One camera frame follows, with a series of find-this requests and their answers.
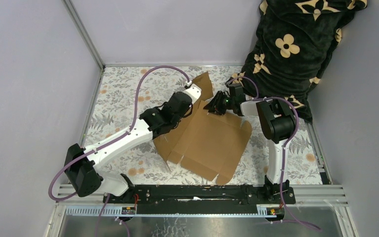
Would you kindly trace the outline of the brown cardboard box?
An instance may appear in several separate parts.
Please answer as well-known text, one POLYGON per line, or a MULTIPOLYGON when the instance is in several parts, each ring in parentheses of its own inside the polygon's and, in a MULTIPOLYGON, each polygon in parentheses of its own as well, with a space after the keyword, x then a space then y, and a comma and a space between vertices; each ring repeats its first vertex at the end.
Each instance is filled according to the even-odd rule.
POLYGON ((226 185, 236 168, 252 134, 250 122, 227 113, 215 115, 204 106, 213 97, 209 74, 193 79, 201 88, 192 114, 181 120, 178 127, 155 138, 153 143, 165 162, 179 164, 217 185, 226 185))

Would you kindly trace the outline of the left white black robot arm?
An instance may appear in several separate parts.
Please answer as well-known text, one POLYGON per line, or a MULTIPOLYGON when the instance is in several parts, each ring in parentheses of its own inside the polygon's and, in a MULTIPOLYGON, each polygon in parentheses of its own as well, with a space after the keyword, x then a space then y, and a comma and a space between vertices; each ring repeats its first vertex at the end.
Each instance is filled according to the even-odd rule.
POLYGON ((86 197, 95 192, 114 195, 120 202, 133 198, 133 190, 123 176, 105 172, 103 168, 116 156, 151 141, 177 128, 183 118, 192 113, 194 103, 200 98, 201 89, 193 86, 175 92, 161 106, 147 109, 132 125, 115 135, 93 145, 81 148, 78 144, 69 147, 65 164, 71 164, 65 174, 75 194, 86 197))

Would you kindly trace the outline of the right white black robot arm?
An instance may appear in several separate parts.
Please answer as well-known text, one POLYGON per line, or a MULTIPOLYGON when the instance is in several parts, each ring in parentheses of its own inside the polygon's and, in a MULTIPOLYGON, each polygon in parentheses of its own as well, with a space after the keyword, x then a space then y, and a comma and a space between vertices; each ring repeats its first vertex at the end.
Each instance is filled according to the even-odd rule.
POLYGON ((298 119, 291 103, 281 98, 247 100, 242 85, 231 84, 229 91, 218 91, 204 106, 210 113, 224 115, 232 110, 239 116, 257 116, 262 133, 268 140, 269 165, 265 175, 264 199, 276 203, 288 191, 289 181, 285 175, 287 149, 298 129, 298 119))

